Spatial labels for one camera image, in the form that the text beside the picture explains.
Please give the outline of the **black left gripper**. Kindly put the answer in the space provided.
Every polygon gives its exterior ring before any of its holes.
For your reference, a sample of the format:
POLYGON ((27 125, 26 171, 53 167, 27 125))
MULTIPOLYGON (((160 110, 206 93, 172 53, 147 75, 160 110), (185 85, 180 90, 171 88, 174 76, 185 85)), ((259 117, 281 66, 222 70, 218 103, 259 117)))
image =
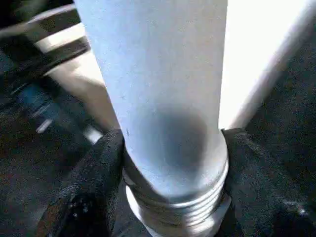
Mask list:
POLYGON ((60 64, 77 58, 89 50, 87 40, 81 37, 52 51, 40 53, 20 66, 15 66, 7 72, 1 72, 0 93, 6 97, 13 96, 20 91, 17 94, 17 102, 21 105, 36 133, 60 133, 63 131, 60 122, 62 113, 58 104, 39 86, 26 85, 60 64))

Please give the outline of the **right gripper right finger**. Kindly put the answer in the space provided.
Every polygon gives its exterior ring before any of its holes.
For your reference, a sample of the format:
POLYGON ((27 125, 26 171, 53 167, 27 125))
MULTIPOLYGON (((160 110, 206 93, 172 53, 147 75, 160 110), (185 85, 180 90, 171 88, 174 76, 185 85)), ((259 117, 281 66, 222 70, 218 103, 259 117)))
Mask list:
POLYGON ((245 237, 314 237, 316 204, 265 147, 241 129, 223 132, 229 155, 225 191, 245 237))

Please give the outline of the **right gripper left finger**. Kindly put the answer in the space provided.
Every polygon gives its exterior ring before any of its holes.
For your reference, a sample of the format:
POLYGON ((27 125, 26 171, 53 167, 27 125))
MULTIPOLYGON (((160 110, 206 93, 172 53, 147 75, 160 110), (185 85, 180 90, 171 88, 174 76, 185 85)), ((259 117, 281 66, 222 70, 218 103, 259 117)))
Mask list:
POLYGON ((37 237, 109 237, 115 223, 124 140, 101 137, 63 181, 35 230, 37 237))

